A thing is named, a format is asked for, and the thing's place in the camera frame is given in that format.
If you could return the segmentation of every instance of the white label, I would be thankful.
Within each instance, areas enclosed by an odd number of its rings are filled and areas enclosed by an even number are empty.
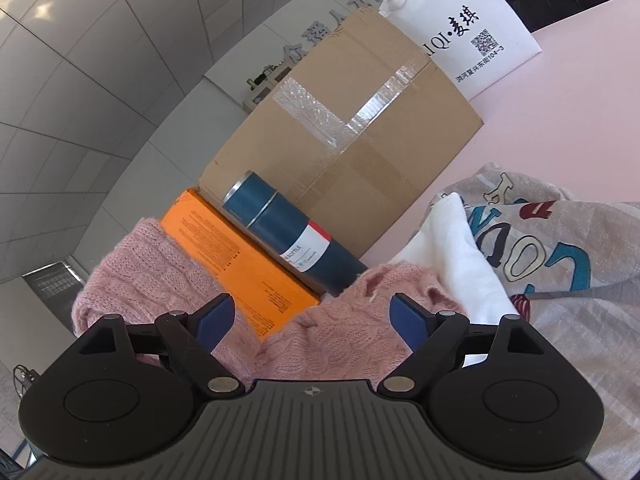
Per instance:
[[[300,272],[307,272],[322,257],[331,236],[311,220],[293,245],[280,256]]]

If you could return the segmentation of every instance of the clear packing tape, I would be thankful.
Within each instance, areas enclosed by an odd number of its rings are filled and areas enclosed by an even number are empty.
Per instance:
[[[313,136],[340,154],[407,88],[424,67],[424,59],[401,66],[347,122],[292,77],[283,81],[275,91],[273,100]]]

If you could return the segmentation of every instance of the orange box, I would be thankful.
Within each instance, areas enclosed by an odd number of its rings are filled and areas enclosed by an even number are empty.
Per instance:
[[[319,303],[193,189],[178,197],[160,224],[226,288],[260,339]]]

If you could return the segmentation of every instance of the ribbed gray surface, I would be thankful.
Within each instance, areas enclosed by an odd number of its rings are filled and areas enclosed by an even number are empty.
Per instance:
[[[320,392],[310,396],[305,390],[312,386]],[[22,478],[506,480],[520,476],[527,480],[598,478],[578,464],[535,474],[477,465],[444,446],[414,405],[383,400],[365,381],[261,381],[242,399],[210,403],[180,442],[154,457],[104,469],[43,460]]]

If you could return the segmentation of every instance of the cardboard box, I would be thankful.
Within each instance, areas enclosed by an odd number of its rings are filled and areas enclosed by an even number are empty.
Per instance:
[[[220,208],[253,170],[360,257],[481,125],[419,46],[361,8],[249,115],[198,186]]]
[[[160,224],[226,288],[261,339],[319,303],[193,189],[178,197]]]

